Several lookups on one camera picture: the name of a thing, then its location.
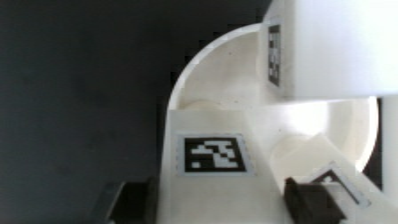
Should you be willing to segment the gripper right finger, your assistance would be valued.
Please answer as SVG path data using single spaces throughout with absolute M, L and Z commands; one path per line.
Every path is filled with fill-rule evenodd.
M 339 224 L 346 219 L 325 186 L 284 180 L 284 203 L 295 224 Z

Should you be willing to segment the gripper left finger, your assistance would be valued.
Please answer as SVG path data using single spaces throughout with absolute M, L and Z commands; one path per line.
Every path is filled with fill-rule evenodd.
M 87 224 L 156 224 L 158 179 L 105 184 Z

